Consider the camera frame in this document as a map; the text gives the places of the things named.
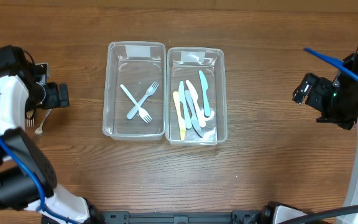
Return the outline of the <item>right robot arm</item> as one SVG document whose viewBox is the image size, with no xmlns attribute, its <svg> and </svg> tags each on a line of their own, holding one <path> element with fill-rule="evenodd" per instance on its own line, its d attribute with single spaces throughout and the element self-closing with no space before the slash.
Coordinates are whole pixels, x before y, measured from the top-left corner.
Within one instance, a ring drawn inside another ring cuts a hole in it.
<svg viewBox="0 0 358 224">
<path fill-rule="evenodd" d="M 299 208 L 270 202 L 253 214 L 248 223 L 325 223 L 334 218 L 336 223 L 358 223 L 358 47 L 346 58 L 339 60 L 311 48 L 306 52 L 337 68 L 334 80 L 307 73 L 293 92 L 293 101 L 318 110 L 319 123 L 333 123 L 342 129 L 357 130 L 357 147 L 346 199 L 341 208 L 307 213 Z"/>
</svg>

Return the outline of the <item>cream plastic knife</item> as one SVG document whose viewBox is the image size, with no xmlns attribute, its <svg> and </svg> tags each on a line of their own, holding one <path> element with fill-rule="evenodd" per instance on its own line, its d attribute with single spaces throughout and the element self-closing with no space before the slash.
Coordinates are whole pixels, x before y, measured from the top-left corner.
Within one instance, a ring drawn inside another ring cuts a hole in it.
<svg viewBox="0 0 358 224">
<path fill-rule="evenodd" d="M 178 119 L 178 125 L 179 125 L 179 130 L 180 130 L 180 139 L 184 140 L 185 135 L 186 135 L 186 126 L 185 126 L 185 120 L 182 118 L 182 115 L 181 115 L 179 92 L 174 91 L 172 95 L 173 95 L 173 100 L 174 100 L 174 104 L 175 104 L 175 109 L 177 112 L 177 119 Z"/>
</svg>

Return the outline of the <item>pale blue plastic knife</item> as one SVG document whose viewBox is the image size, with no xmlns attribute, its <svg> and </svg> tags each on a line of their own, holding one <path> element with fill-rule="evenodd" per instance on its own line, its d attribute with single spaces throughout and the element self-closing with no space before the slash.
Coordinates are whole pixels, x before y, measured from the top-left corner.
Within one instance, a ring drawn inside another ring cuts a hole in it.
<svg viewBox="0 0 358 224">
<path fill-rule="evenodd" d="M 199 73 L 199 76 L 200 76 L 201 89 L 202 89 L 202 92 L 203 92 L 204 115 L 206 117 L 210 117 L 211 116 L 211 108 L 210 108 L 210 105 L 209 105 L 208 94 L 207 94 L 208 81 L 207 81 L 206 76 L 203 73 L 203 71 L 200 70 L 198 73 Z"/>
</svg>

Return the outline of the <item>thick white plastic fork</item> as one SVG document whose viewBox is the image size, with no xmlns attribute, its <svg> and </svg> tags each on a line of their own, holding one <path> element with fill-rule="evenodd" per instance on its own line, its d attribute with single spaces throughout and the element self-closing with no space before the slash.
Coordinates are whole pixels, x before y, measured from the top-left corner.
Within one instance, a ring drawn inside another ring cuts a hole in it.
<svg viewBox="0 0 358 224">
<path fill-rule="evenodd" d="M 152 96 L 152 95 L 156 92 L 158 86 L 159 86 L 159 83 L 158 83 L 158 82 L 153 82 L 153 84 L 151 84 L 151 85 L 149 86 L 149 88 L 147 89 L 147 91 L 145 92 L 145 95 L 138 101 L 138 104 L 139 104 L 140 106 L 142 106 L 142 105 L 144 104 L 144 102 L 146 101 L 146 99 L 147 99 L 148 97 Z M 127 113 L 126 118 L 127 118 L 127 119 L 132 119 L 132 118 L 136 115 L 137 112 L 138 112 L 138 108 L 137 108 L 136 106 L 134 106 L 134 107 Z"/>
</svg>

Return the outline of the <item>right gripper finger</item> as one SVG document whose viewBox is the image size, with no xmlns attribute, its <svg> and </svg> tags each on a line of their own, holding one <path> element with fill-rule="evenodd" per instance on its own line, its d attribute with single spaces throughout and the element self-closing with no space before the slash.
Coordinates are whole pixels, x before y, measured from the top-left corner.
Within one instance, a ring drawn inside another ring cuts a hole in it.
<svg viewBox="0 0 358 224">
<path fill-rule="evenodd" d="M 300 91 L 302 93 L 308 93 L 315 84 L 315 75 L 313 73 L 307 73 L 301 81 Z"/>
<path fill-rule="evenodd" d="M 293 92 L 293 98 L 292 100 L 295 103 L 302 104 L 303 100 L 305 99 L 305 93 L 303 90 L 295 90 Z"/>
</svg>

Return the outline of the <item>black handled metal fork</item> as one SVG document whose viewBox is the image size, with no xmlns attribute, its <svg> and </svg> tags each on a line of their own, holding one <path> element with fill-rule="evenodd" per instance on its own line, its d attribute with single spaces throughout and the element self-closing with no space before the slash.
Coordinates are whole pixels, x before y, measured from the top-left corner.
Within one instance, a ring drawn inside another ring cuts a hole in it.
<svg viewBox="0 0 358 224">
<path fill-rule="evenodd" d="M 28 127 L 34 127 L 37 109 L 30 110 L 25 113 L 25 119 Z"/>
</svg>

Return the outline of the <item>silver metal fork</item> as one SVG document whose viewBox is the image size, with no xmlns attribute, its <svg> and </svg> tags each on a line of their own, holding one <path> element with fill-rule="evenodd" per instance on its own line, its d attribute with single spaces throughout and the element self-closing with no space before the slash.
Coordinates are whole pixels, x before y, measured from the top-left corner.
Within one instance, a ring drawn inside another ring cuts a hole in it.
<svg viewBox="0 0 358 224">
<path fill-rule="evenodd" d="M 43 133 L 44 133 L 44 130 L 43 130 L 43 126 L 47 120 L 47 118 L 49 117 L 50 113 L 52 112 L 52 109 L 48 109 L 48 111 L 46 112 L 42 122 L 40 123 L 40 126 L 34 131 L 34 134 L 32 136 L 32 139 L 35 141 L 35 140 L 38 140 L 42 137 Z"/>
</svg>

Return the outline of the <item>thin white plastic fork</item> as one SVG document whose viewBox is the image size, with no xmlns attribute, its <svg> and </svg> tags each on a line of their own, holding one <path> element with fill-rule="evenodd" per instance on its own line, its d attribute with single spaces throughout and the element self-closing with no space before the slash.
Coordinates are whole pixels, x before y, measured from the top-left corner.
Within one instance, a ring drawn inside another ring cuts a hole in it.
<svg viewBox="0 0 358 224">
<path fill-rule="evenodd" d="M 142 120 L 145 121 L 146 123 L 150 123 L 152 121 L 152 117 L 149 115 L 147 110 L 143 109 L 143 107 L 141 107 L 140 104 L 136 102 L 135 98 L 132 96 L 130 91 L 123 84 L 120 84 L 120 87 L 124 91 L 124 93 L 128 96 L 128 98 L 133 102 L 135 107 L 138 109 L 139 116 L 142 118 Z"/>
</svg>

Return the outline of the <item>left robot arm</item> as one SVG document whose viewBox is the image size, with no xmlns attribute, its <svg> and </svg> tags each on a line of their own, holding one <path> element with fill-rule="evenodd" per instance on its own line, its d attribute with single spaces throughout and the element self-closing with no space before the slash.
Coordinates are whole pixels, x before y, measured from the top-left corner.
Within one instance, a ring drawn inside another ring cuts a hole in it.
<svg viewBox="0 0 358 224">
<path fill-rule="evenodd" d="M 25 131 L 25 121 L 38 109 L 70 105 L 67 84 L 47 79 L 47 63 L 35 63 L 20 47 L 0 48 L 0 210 L 37 212 L 42 223 L 105 223 L 93 204 L 58 183 L 50 161 Z"/>
</svg>

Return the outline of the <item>light blue plastic knife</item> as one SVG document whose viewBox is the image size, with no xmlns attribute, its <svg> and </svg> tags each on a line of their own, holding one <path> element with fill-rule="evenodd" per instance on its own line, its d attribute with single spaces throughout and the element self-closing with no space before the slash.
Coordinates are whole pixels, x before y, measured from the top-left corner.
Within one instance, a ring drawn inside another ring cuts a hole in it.
<svg viewBox="0 0 358 224">
<path fill-rule="evenodd" d="M 186 129 L 191 129 L 192 128 L 192 123 L 191 123 L 191 118 L 190 118 L 190 114 L 189 114 L 189 111 L 188 111 L 188 106 L 187 106 L 187 102 L 186 102 L 186 98 L 185 98 L 184 81 L 180 82 L 178 93 L 179 93 L 179 97 L 180 97 L 180 102 L 182 103 L 182 106 L 183 106 L 185 127 L 186 127 Z"/>
</svg>

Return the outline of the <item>white plastic knife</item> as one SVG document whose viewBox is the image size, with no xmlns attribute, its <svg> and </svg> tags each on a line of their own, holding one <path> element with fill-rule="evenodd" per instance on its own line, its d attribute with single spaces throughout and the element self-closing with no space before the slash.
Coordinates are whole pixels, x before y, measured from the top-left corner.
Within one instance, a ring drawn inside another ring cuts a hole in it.
<svg viewBox="0 0 358 224">
<path fill-rule="evenodd" d="M 202 138 L 203 137 L 203 132 L 202 132 L 201 127 L 199 125 L 198 118 L 197 118 L 196 111 L 195 111 L 195 107 L 194 107 L 193 100 L 192 100 L 192 97 L 191 97 L 191 93 L 190 93 L 189 90 L 185 90 L 185 98 L 186 98 L 186 102 L 188 103 L 188 107 L 189 107 L 189 109 L 191 111 L 191 123 L 192 123 L 192 126 L 195 129 L 195 131 L 197 132 L 198 136 L 200 136 Z"/>
</svg>

